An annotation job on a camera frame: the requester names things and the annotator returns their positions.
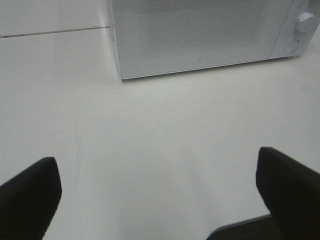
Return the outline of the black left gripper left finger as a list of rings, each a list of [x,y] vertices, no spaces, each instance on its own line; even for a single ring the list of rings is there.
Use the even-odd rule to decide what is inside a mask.
[[[0,238],[41,240],[57,211],[62,185],[57,161],[44,157],[0,186]]]

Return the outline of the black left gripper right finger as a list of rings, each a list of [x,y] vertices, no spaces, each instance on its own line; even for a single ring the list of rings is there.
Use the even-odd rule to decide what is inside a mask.
[[[261,147],[258,192],[286,240],[320,238],[320,174],[272,147]]]

